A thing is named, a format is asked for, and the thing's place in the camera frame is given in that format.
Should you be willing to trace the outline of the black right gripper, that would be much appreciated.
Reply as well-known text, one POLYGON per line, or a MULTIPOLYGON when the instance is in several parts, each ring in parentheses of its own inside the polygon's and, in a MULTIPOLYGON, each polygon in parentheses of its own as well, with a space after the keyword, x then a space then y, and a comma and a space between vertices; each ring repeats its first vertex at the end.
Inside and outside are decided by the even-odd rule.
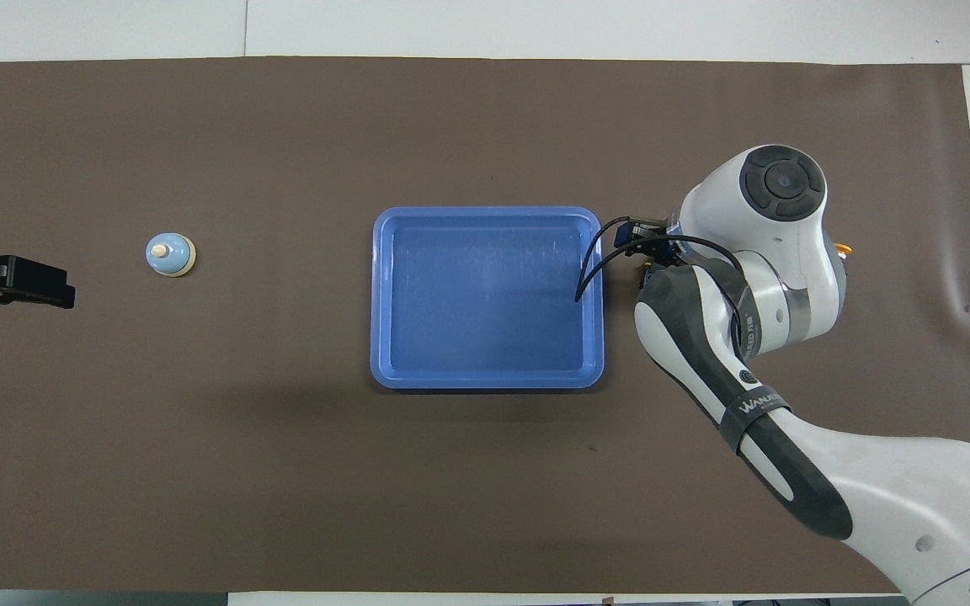
POLYGON ((667 229, 659 224, 625 221, 617 227, 617 248, 623 248, 623 256, 644 258, 650 264, 661 266, 681 265, 679 249, 666 239, 667 229))

